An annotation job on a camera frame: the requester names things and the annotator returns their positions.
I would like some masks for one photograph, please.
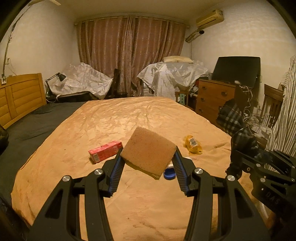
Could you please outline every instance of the red box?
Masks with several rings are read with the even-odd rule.
[[[112,141],[95,149],[89,150],[89,154],[91,155],[93,162],[96,164],[116,155],[121,147],[122,143],[120,141]]]

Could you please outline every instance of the barcode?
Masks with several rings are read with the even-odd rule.
[[[194,138],[189,139],[191,146],[197,146],[197,143]]]
[[[93,157],[94,157],[94,160],[95,160],[95,162],[98,162],[98,161],[100,161],[100,158],[99,158],[99,156],[98,156],[98,154],[96,153],[96,154],[94,154],[93,155]]]

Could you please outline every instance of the curtain rod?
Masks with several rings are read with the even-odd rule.
[[[153,18],[155,20],[169,20],[169,21],[173,21],[177,24],[185,24],[187,28],[190,28],[190,26],[188,24],[186,24],[184,21],[179,20],[179,19],[169,18],[169,17],[165,17],[165,16],[158,16],[158,15],[139,14],[139,13],[119,13],[119,14],[107,14],[107,15],[93,16],[93,17],[78,20],[74,23],[74,25],[76,26],[79,22],[85,23],[87,21],[103,20],[106,18],[118,18],[118,17],[128,18],[129,16],[135,16],[136,18],[142,17],[145,19]]]

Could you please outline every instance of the black lamp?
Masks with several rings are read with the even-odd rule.
[[[66,78],[66,76],[64,74],[56,73],[54,76],[51,76],[49,79],[45,80],[47,87],[48,87],[48,91],[46,92],[46,96],[52,96],[52,91],[49,87],[48,81],[50,81],[51,79],[53,79],[54,77],[57,77],[57,79],[59,79],[61,82]]]

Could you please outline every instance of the wooden headboard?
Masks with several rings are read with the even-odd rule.
[[[23,74],[0,84],[0,125],[5,129],[46,104],[41,74]]]

